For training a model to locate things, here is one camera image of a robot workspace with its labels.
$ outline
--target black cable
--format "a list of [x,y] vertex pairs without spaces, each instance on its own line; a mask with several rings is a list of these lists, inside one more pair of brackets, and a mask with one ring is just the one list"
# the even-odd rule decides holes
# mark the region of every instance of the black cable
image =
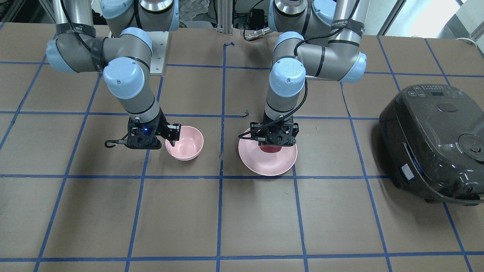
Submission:
[[[353,7],[353,10],[351,11],[351,13],[349,14],[348,16],[348,21],[353,17],[353,15],[355,14],[356,12],[356,8],[358,7],[358,4],[360,3],[360,0],[356,0],[355,1],[355,6]],[[324,35],[324,36],[318,36],[318,37],[313,37],[313,38],[309,38],[309,39],[305,39],[305,40],[302,40],[300,42],[298,42],[298,44],[296,44],[296,47],[294,47],[294,55],[297,56],[298,55],[298,47],[308,41],[311,41],[311,40],[315,40],[315,39],[325,39],[325,38],[329,38],[331,36],[334,36],[338,33],[340,33],[341,31],[343,31],[344,28],[338,28],[335,32],[333,33],[330,33],[328,35]]]
[[303,100],[301,100],[301,103],[299,103],[299,105],[297,107],[295,107],[292,111],[290,111],[289,113],[287,113],[286,115],[284,115],[283,117],[277,119],[277,120],[274,120],[272,122],[269,122],[265,125],[262,125],[261,127],[258,127],[258,128],[255,128],[255,129],[252,129],[252,130],[249,130],[247,132],[244,132],[242,134],[240,134],[238,137],[239,139],[245,139],[245,140],[255,140],[254,138],[251,138],[251,137],[244,137],[245,135],[248,135],[248,134],[251,134],[253,132],[257,132],[261,129],[264,129],[268,126],[272,126],[273,124],[275,123],[278,123],[284,119],[286,119],[287,117],[291,116],[292,114],[294,114],[299,108],[302,107],[302,105],[304,104],[304,102],[306,101],[306,98],[307,98],[307,80],[304,79],[304,97],[302,98]]
[[12,6],[13,0],[8,0],[0,4],[0,7],[3,7],[3,10],[0,10],[0,22],[3,18],[7,15],[8,10]]
[[213,10],[215,11],[215,21],[217,21],[217,24],[218,24],[217,8],[215,7],[216,5],[217,5],[217,1],[213,1]]
[[207,10],[207,17],[208,17],[208,18],[210,18],[210,19],[212,19],[212,20],[216,20],[215,18],[210,17],[208,10]]
[[[257,6],[259,5],[260,3],[262,3],[264,0],[260,0],[259,2],[257,2],[250,10],[249,12],[247,13],[247,19],[245,20],[245,22],[247,23],[247,21],[249,21],[249,15],[250,13],[252,12],[252,10]],[[247,41],[247,39],[245,38],[245,26],[246,24],[243,25],[243,39]]]
[[74,25],[72,24],[71,18],[69,17],[69,14],[67,14],[67,10],[64,5],[64,0],[60,0],[60,5],[62,7],[62,11],[64,12],[65,18],[67,19],[67,22],[69,22],[69,25],[71,26],[71,30],[74,31],[76,34],[77,39],[81,42],[81,44],[89,51],[91,52],[91,48],[84,42],[84,40],[81,38],[81,35],[79,35],[78,32],[76,32]]
[[245,17],[247,14],[249,14],[248,12],[237,12],[237,10],[235,10],[235,5],[237,5],[237,0],[235,0],[233,4],[232,24],[234,23],[235,19]]

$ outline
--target pink plate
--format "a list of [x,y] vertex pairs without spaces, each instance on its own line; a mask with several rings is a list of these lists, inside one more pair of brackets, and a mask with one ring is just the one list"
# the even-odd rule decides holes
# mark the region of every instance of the pink plate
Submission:
[[240,139],[239,156],[245,166],[257,174],[278,176],[286,173],[294,165],[298,156],[298,148],[293,145],[282,147],[277,153],[266,153],[260,150],[257,141]]
[[191,126],[181,126],[180,140],[172,147],[168,140],[165,141],[166,151],[175,159],[189,161],[200,154],[203,147],[202,133]]

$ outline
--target blue tape grid line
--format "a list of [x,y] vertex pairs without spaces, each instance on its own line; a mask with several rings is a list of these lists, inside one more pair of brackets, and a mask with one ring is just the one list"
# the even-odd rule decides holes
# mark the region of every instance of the blue tape grid line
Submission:
[[173,67],[195,67],[195,68],[226,68],[226,69],[243,69],[243,70],[270,70],[270,67],[243,67],[243,66],[227,66],[224,62],[223,65],[198,65],[198,64],[167,64],[167,66]]
[[[0,178],[36,178],[36,179],[57,179],[65,175],[35,175],[35,174],[0,174]],[[116,175],[67,175],[68,179],[141,179],[142,176],[116,176]],[[145,176],[150,180],[163,179],[219,179],[226,180],[275,180],[292,179],[293,176]],[[314,180],[364,180],[365,176],[296,176],[297,179]],[[390,179],[391,176],[366,176],[368,179]]]
[[473,272],[472,267],[470,266],[469,258],[467,257],[467,253],[464,250],[464,245],[462,244],[462,241],[460,240],[459,233],[457,232],[457,228],[455,227],[451,213],[449,212],[449,208],[447,207],[447,204],[445,204],[445,203],[442,203],[442,204],[444,206],[445,213],[447,214],[447,217],[449,218],[449,223],[452,226],[452,230],[454,231],[455,238],[457,239],[457,242],[459,243],[460,251],[461,251],[461,254],[464,256],[464,260],[466,261],[467,268],[469,269],[469,272]]
[[360,162],[361,162],[361,165],[362,165],[362,171],[363,171],[363,175],[364,175],[365,181],[366,181],[366,187],[368,189],[368,194],[370,195],[371,205],[373,207],[373,213],[375,214],[375,220],[377,222],[378,232],[380,233],[381,244],[383,246],[383,252],[385,253],[385,258],[387,260],[388,271],[392,272],[393,271],[392,270],[392,264],[390,263],[390,257],[388,255],[387,245],[386,245],[386,242],[385,242],[385,238],[383,236],[383,230],[381,228],[381,223],[380,223],[380,219],[379,219],[379,216],[378,216],[377,206],[375,204],[375,199],[373,198],[373,192],[371,191],[370,181],[368,180],[366,169],[364,167],[363,155],[362,155],[362,152],[361,152],[361,149],[360,149],[360,143],[358,141],[358,137],[356,136],[356,130],[355,130],[355,126],[353,124],[353,119],[351,118],[351,114],[349,113],[349,110],[348,110],[348,105],[346,104],[345,91],[344,91],[344,87],[343,87],[342,82],[340,82],[340,86],[341,86],[341,93],[343,95],[343,101],[345,102],[345,107],[346,107],[346,110],[348,112],[349,123],[351,124],[351,130],[353,131],[353,136],[354,136],[355,143],[356,143],[356,149],[358,150],[358,156],[360,157]]
[[30,65],[40,65],[40,64],[48,64],[46,62],[28,62],[28,61],[0,61],[0,64],[30,64]]
[[424,39],[425,43],[427,44],[427,47],[428,49],[430,50],[430,53],[432,53],[432,56],[434,57],[435,59],[435,62],[437,63],[437,65],[439,66],[439,69],[440,71],[442,72],[442,75],[444,76],[445,78],[445,81],[447,81],[447,85],[450,86],[450,82],[449,82],[449,79],[447,78],[446,74],[444,73],[444,70],[442,69],[442,66],[440,65],[439,61],[437,60],[437,57],[435,56],[434,54],[434,51],[432,50],[432,48],[430,47],[430,44],[428,43],[428,40],[427,39]]
[[131,231],[131,239],[129,241],[128,257],[126,258],[125,272],[129,271],[131,264],[131,256],[133,254],[133,246],[135,244],[136,228],[138,226],[139,210],[141,208],[141,198],[143,197],[143,188],[145,184],[146,168],[148,167],[148,159],[150,157],[150,150],[146,150],[145,163],[143,164],[143,172],[141,174],[141,182],[139,184],[138,202],[136,203],[135,219],[133,221],[133,230]]
[[[425,40],[425,43],[427,44],[428,49],[430,50],[430,53],[432,53],[432,56],[434,57],[435,62],[439,66],[439,69],[442,72],[442,75],[444,76],[445,81],[447,81],[447,84],[450,85],[449,79],[447,78],[446,74],[444,73],[444,70],[442,69],[442,66],[440,65],[439,61],[437,60],[437,57],[435,56],[434,51],[432,50],[430,44],[428,43],[428,40],[427,39],[424,39],[424,40]],[[443,206],[444,206],[444,209],[445,209],[445,213],[447,214],[447,217],[449,218],[449,222],[452,226],[452,230],[454,231],[455,238],[457,239],[457,242],[459,243],[460,250],[462,251],[462,255],[464,256],[464,260],[466,261],[467,268],[469,269],[469,272],[473,272],[472,267],[470,266],[470,263],[469,263],[469,258],[467,257],[466,251],[464,250],[464,246],[462,244],[462,241],[460,240],[459,233],[457,232],[457,228],[455,227],[452,216],[449,212],[449,209],[447,208],[447,204],[443,203]]]
[[39,76],[40,74],[40,70],[42,69],[42,66],[44,65],[44,61],[46,60],[47,58],[47,55],[44,56],[41,64],[39,65],[39,68],[37,69],[37,72],[35,73],[33,79],[32,79],[32,82],[30,83],[29,85],[29,88],[27,89],[27,91],[25,92],[25,95],[24,97],[22,98],[22,101],[20,102],[20,104],[18,105],[18,108],[17,108],[17,111],[15,111],[15,114],[14,114],[14,117],[12,118],[12,121],[10,122],[10,125],[8,126],[7,128],[7,131],[5,132],[5,135],[3,136],[3,139],[2,141],[0,142],[0,150],[2,149],[3,145],[5,144],[5,141],[7,140],[7,137],[8,135],[10,134],[10,131],[12,130],[12,127],[14,126],[15,124],[15,121],[17,120],[17,117],[18,117],[18,114],[20,112],[20,110],[22,109],[22,106],[24,105],[26,99],[27,99],[27,96],[29,95],[30,91],[32,90],[32,87],[33,85],[35,84],[35,80],[37,79],[37,77]]
[[[384,49],[383,49],[383,46],[381,44],[381,41],[379,40],[378,38],[378,41],[380,43],[380,46],[382,47],[382,50],[383,50],[383,53],[385,55],[385,59],[389,65],[389,68],[391,70],[391,73],[386,73],[386,72],[366,72],[367,74],[385,74],[385,75],[393,75],[394,77],[394,80],[395,80],[395,83],[397,85],[397,87],[399,88],[398,86],[398,83],[396,82],[396,78],[394,75],[413,75],[413,76],[444,76],[446,77],[451,77],[451,76],[455,76],[455,77],[484,77],[484,76],[467,76],[467,75],[446,75],[444,74],[443,70],[441,69],[442,71],[442,75],[433,75],[433,74],[409,74],[409,73],[393,73],[393,70],[390,66],[390,63],[388,61],[388,58],[386,57],[386,53],[384,52]],[[69,162],[69,166],[72,164],[72,160],[73,160],[73,157],[74,157],[74,154],[75,154],[75,150],[77,149],[77,145],[78,145],[78,142],[80,140],[80,136],[82,134],[82,130],[84,128],[84,125],[85,125],[85,121],[86,121],[86,118],[88,115],[127,115],[126,113],[90,113],[89,112],[89,109],[91,107],[91,104],[92,104],[92,100],[94,98],[94,94],[95,94],[95,91],[93,92],[93,95],[91,97],[91,101],[90,101],[90,104],[88,106],[88,111],[86,113],[83,113],[83,112],[75,112],[75,113],[61,113],[61,112],[21,112],[20,109],[23,105],[23,103],[25,102],[25,99],[27,98],[39,72],[40,72],[40,69],[42,68],[43,65],[46,65],[48,64],[47,62],[45,62],[45,57],[43,59],[42,62],[13,62],[13,61],[2,61],[0,63],[8,63],[8,64],[31,64],[31,65],[40,65],[34,79],[32,80],[32,83],[26,93],[26,95],[24,96],[24,99],[22,100],[21,104],[19,105],[19,108],[17,109],[17,111],[0,111],[0,113],[9,113],[9,114],[15,114],[14,116],[14,119],[17,118],[18,114],[74,114],[74,115],[85,115],[85,118],[84,118],[84,121],[83,121],[83,124],[81,126],[81,129],[79,131],[79,134],[78,134],[78,138],[77,138],[77,141],[76,141],[76,144],[75,144],[75,147],[74,147],[74,150],[72,152],[72,155],[71,155],[71,160]],[[236,66],[205,66],[205,65],[171,65],[171,64],[168,64],[168,66],[187,66],[187,67],[208,67],[208,68],[225,68],[225,69],[250,69],[250,70],[269,70],[269,68],[253,68],[253,67],[236,67]],[[161,93],[161,84],[163,82],[163,78],[160,79],[160,87],[159,87],[159,90],[158,90],[158,96],[157,98],[159,99],[160,97],[160,93]],[[222,116],[218,116],[218,115],[213,115],[213,116],[204,116],[204,115],[186,115],[186,116],[190,116],[190,117],[228,117],[228,118],[239,118],[241,116],[224,116],[224,113],[222,114]],[[351,124],[352,124],[352,120],[378,120],[377,118],[352,118],[352,117],[348,117],[348,118],[345,118],[345,117],[298,117],[298,118],[301,118],[301,119],[346,119],[346,120],[350,120]],[[354,133],[354,136],[355,136],[355,140],[357,141],[357,137],[356,137],[356,133],[354,131],[354,126],[352,124],[352,129],[353,129],[353,133]],[[3,146],[4,142],[5,142],[5,139],[6,139],[6,136],[7,134],[5,135],[4,139],[2,140],[2,143],[0,144],[0,148],[1,146]],[[362,157],[361,157],[361,152],[360,150],[358,149],[359,151],[359,155],[360,155],[360,159],[362,161]],[[145,158],[145,165],[144,165],[144,174],[146,174],[146,165],[147,165],[147,159],[148,159],[148,156],[149,156],[149,152],[147,152],[147,156]],[[60,197],[61,197],[61,193],[62,193],[62,190],[63,190],[63,187],[65,185],[65,180],[67,178],[93,178],[93,179],[115,179],[115,178],[132,178],[132,179],[142,179],[143,180],[143,177],[140,177],[140,176],[107,176],[107,175],[68,175],[68,170],[66,171],[66,175],[0,175],[0,177],[39,177],[39,178],[64,178],[63,180],[63,184],[61,186],[61,189],[60,189],[60,193],[58,195],[58,199],[56,201],[56,206],[54,208],[54,211],[53,211],[53,214],[52,214],[52,217],[51,217],[51,222],[49,223],[49,228],[48,228],[48,231],[50,231],[51,227],[52,227],[52,223],[53,223],[53,219],[54,219],[54,216],[55,216],[55,211],[58,207],[58,204],[59,204],[59,200],[60,200]],[[222,180],[223,178],[225,179],[266,179],[266,178],[275,178],[275,177],[262,177],[262,176],[242,176],[242,177],[239,177],[239,176],[223,176],[223,161],[221,161],[221,168],[220,168],[220,175],[219,176],[145,176],[144,178],[150,178],[150,179],[163,179],[163,178],[182,178],[182,179],[199,179],[199,178],[205,178],[205,179],[216,179],[216,178],[219,178],[220,180]],[[291,178],[291,179],[295,179],[295,182],[296,179],[365,179],[367,181],[367,184],[369,185],[368,183],[368,179],[380,179],[380,178],[389,178],[388,176],[338,176],[338,177],[332,177],[332,176],[322,176],[322,177],[313,177],[313,176],[297,176],[295,174],[295,171],[293,171],[293,176],[288,176],[288,177],[277,177],[277,178]],[[138,205],[140,204],[140,201],[141,201],[141,196],[142,196],[142,184],[140,185],[140,196],[138,198]],[[220,185],[220,191],[219,191],[219,225],[218,225],[218,241],[217,241],[217,256],[215,257],[127,257],[127,258],[123,258],[123,257],[108,257],[108,258],[94,258],[94,257],[86,257],[86,258],[44,258],[44,257],[41,257],[41,255],[39,254],[39,257],[38,258],[0,258],[0,262],[13,262],[13,261],[28,261],[28,262],[36,262],[36,268],[34,271],[36,271],[38,269],[38,263],[39,262],[55,262],[55,261],[126,261],[128,262],[129,260],[131,261],[144,261],[144,260],[158,260],[158,261],[163,261],[163,260],[180,260],[180,261],[183,261],[183,260],[218,260],[218,262],[220,260],[233,260],[233,259],[289,259],[289,258],[303,258],[307,261],[308,258],[358,258],[358,257],[386,257],[388,259],[388,257],[406,257],[406,256],[459,256],[459,255],[464,255],[465,256],[465,259],[466,259],[466,262],[468,264],[468,267],[469,267],[469,271],[472,271],[471,268],[470,268],[470,264],[469,264],[469,261],[468,261],[468,258],[466,255],[484,255],[484,252],[466,252],[464,251],[464,248],[462,246],[462,243],[460,241],[460,238],[458,236],[458,233],[457,233],[457,230],[455,228],[455,225],[453,223],[453,220],[452,220],[452,217],[450,216],[450,213],[448,212],[448,209],[447,207],[445,206],[445,209],[446,209],[446,212],[448,214],[448,217],[449,217],[449,220],[451,222],[451,225],[454,229],[454,232],[455,232],[455,235],[456,235],[456,238],[459,242],[459,245],[461,246],[461,252],[416,252],[416,253],[384,253],[384,254],[350,254],[350,255],[345,255],[345,254],[339,254],[339,255],[306,255],[306,254],[303,254],[302,256],[300,255],[293,255],[293,256],[233,256],[233,257],[221,257],[220,256],[220,230],[221,230],[221,201],[222,201],[222,185]],[[136,216],[139,215],[139,206],[137,206],[137,211],[136,211]],[[133,233],[132,233],[132,236],[135,234],[135,222],[134,222],[134,229],[133,229]],[[46,245],[46,241],[48,239],[48,234],[46,233],[46,237],[45,237],[45,240],[44,240],[44,243],[43,243],[43,247],[41,248],[41,251],[43,251],[45,249],[45,245]]]
[[294,195],[296,196],[296,209],[298,212],[298,222],[299,222],[299,233],[301,236],[301,247],[302,247],[302,258],[304,262],[304,272],[309,272],[309,266],[307,264],[307,252],[306,245],[304,244],[304,228],[303,228],[303,217],[301,215],[301,203],[299,201],[299,188],[298,188],[298,178],[296,175],[296,166],[292,166],[292,178],[294,180]]
[[[273,260],[273,259],[346,259],[346,258],[382,258],[382,257],[423,257],[423,256],[462,256],[460,251],[444,252],[402,252],[402,253],[362,253],[362,254],[322,254],[322,255],[262,255],[262,256],[187,256],[187,257],[132,257],[133,261],[215,261],[220,260]],[[483,251],[468,251],[467,255],[484,256]],[[41,262],[126,262],[126,257],[50,257]],[[35,262],[38,258],[0,258],[4,262]]]
[[81,127],[79,129],[79,133],[77,134],[76,143],[74,144],[74,147],[73,147],[72,152],[71,152],[71,157],[69,159],[69,163],[67,164],[67,168],[66,168],[66,171],[65,171],[65,174],[64,174],[64,178],[62,180],[62,184],[60,185],[61,187],[59,189],[59,193],[57,195],[56,203],[54,205],[54,209],[53,209],[52,215],[50,217],[49,225],[47,226],[47,231],[45,232],[44,241],[42,242],[42,246],[40,248],[40,252],[39,252],[39,256],[37,258],[37,261],[35,262],[35,267],[34,267],[34,270],[33,270],[34,272],[37,272],[39,270],[40,262],[42,260],[43,255],[44,255],[45,246],[47,245],[47,240],[49,239],[50,231],[52,229],[52,225],[53,225],[54,219],[56,217],[56,213],[57,213],[57,209],[59,207],[59,203],[60,203],[60,200],[61,200],[61,197],[62,197],[62,193],[64,191],[64,187],[65,187],[65,184],[67,182],[67,176],[69,175],[69,171],[71,170],[72,161],[74,160],[74,156],[76,154],[77,147],[79,146],[79,141],[81,140],[81,135],[82,135],[82,132],[83,132],[84,127],[86,125],[86,121],[88,119],[88,113],[89,113],[89,110],[91,109],[92,102],[94,100],[94,96],[96,95],[96,91],[97,91],[97,88],[99,86],[100,80],[101,80],[101,75],[98,75],[96,84],[94,86],[94,90],[92,91],[91,99],[89,100],[89,104],[88,104],[88,107],[86,109],[86,113],[84,115],[84,119],[83,119]]
[[389,73],[389,72],[365,72],[373,75],[402,75],[402,76],[448,76],[448,77],[484,77],[480,75],[441,75],[441,74],[416,74],[416,73]]
[[387,61],[388,68],[390,69],[390,73],[393,76],[393,80],[395,81],[395,85],[398,89],[398,92],[401,92],[402,90],[400,89],[400,85],[398,85],[398,81],[396,80],[395,73],[393,72],[392,66],[390,65],[390,61],[388,60],[387,53],[385,52],[385,49],[383,48],[383,44],[381,43],[380,37],[377,36],[378,43],[380,44],[381,51],[383,52],[383,56],[385,57],[385,60]]
[[215,272],[220,272],[220,255],[222,251],[222,193],[224,185],[224,160],[222,154],[224,153],[224,129],[225,129],[225,87],[226,87],[226,63],[227,63],[227,46],[235,46],[234,42],[224,44],[223,47],[223,69],[222,69],[222,116],[221,116],[221,132],[220,132],[220,171],[219,171],[219,186],[218,186],[218,213],[217,213],[217,257]]
[[[158,93],[158,99],[161,94],[161,89]],[[16,111],[0,111],[0,114],[14,114]],[[50,114],[50,115],[84,115],[85,112],[75,112],[75,111],[20,111],[19,114]],[[127,113],[123,112],[89,112],[88,115],[116,115],[116,116],[128,116]],[[168,117],[205,117],[205,118],[243,118],[247,115],[217,115],[217,114],[178,114],[178,113],[167,113],[165,116]],[[294,116],[295,119],[334,119],[334,120],[348,120],[345,116]],[[353,117],[353,120],[369,120],[378,121],[377,117]]]
[[158,95],[156,96],[156,101],[160,103],[161,88],[163,87],[163,76],[160,78],[160,85],[158,86]]

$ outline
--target label sticker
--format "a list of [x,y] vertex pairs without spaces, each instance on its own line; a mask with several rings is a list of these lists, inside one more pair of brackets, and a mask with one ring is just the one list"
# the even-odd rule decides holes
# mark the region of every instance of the label sticker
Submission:
[[407,178],[408,181],[410,181],[411,179],[413,179],[415,177],[412,173],[412,170],[408,166],[408,164],[405,164],[404,166],[402,166],[402,172],[403,172],[403,174],[405,175],[405,177]]

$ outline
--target black strap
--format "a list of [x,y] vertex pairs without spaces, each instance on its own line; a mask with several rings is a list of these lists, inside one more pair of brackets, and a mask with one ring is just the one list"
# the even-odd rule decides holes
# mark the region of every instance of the black strap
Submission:
[[103,61],[103,47],[105,39],[107,39],[107,37],[94,38],[91,45],[92,64],[94,64],[94,67],[100,73],[104,70],[104,67],[106,67],[106,62]]
[[330,40],[328,43],[329,44],[349,44],[349,45],[360,47],[359,43],[352,42],[352,41],[345,41],[345,40]]
[[309,25],[309,18],[311,18],[311,9],[306,9],[306,19],[304,20],[304,26],[302,27],[301,35],[306,35],[307,27]]
[[322,51],[321,51],[321,59],[319,60],[319,66],[318,66],[318,70],[316,71],[316,74],[314,75],[315,77],[319,77],[319,74],[321,73],[321,69],[323,68],[323,62],[324,62],[324,52],[326,51],[324,49],[324,47],[322,47]]
[[143,27],[141,26],[141,20],[139,19],[138,0],[135,0],[135,18],[138,28],[143,29]]
[[286,113],[286,112],[290,112],[290,111],[292,111],[292,109],[290,109],[290,110],[283,110],[283,111],[280,111],[280,110],[278,110],[278,109],[275,109],[275,108],[271,107],[271,105],[269,105],[269,102],[267,102],[267,99],[266,99],[266,104],[269,106],[269,108],[270,108],[271,110],[273,110],[273,111],[275,111],[275,112]]
[[364,33],[364,24],[353,19],[336,20],[331,24],[331,30],[339,28],[347,28],[358,34],[360,37],[362,37]]
[[96,37],[96,29],[90,25],[72,23],[71,26],[70,23],[64,23],[56,25],[56,30],[57,35],[77,32],[80,34],[89,35],[91,37]]
[[132,60],[136,60],[136,61],[138,61],[138,62],[142,63],[143,65],[145,65],[145,66],[146,66],[146,68],[148,68],[148,70],[150,69],[150,66],[149,66],[149,65],[148,65],[148,64],[147,64],[145,61],[143,61],[142,59],[138,59],[138,58],[136,58],[136,57],[128,57],[128,58],[130,58],[130,59],[132,59]]
[[145,109],[145,110],[143,110],[143,111],[140,111],[140,112],[131,112],[131,111],[128,111],[128,113],[131,113],[131,114],[133,114],[133,115],[140,115],[140,114],[143,114],[143,113],[145,113],[145,112],[149,111],[149,110],[150,110],[150,109],[153,107],[153,105],[154,105],[154,102],[155,102],[155,101],[156,101],[156,99],[155,99],[155,98],[154,98],[154,96],[153,96],[153,103],[152,103],[152,104],[151,104],[151,105],[150,105],[150,106],[149,106],[147,109]]

